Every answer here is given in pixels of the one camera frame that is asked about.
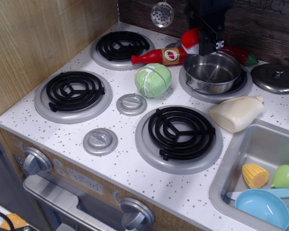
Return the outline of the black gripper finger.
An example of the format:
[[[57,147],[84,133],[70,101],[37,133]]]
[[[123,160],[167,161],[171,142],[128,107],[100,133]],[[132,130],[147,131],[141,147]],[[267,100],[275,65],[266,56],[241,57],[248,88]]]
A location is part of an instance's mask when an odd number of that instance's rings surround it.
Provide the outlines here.
[[[213,31],[201,29],[199,31],[199,51],[200,56],[214,53],[224,47],[223,31]]]

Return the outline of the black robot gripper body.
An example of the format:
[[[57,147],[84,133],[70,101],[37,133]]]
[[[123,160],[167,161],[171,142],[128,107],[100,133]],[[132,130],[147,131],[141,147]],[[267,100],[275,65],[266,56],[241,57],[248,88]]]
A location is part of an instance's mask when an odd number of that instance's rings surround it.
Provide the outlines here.
[[[188,0],[184,9],[187,26],[223,32],[225,14],[233,6],[233,0]]]

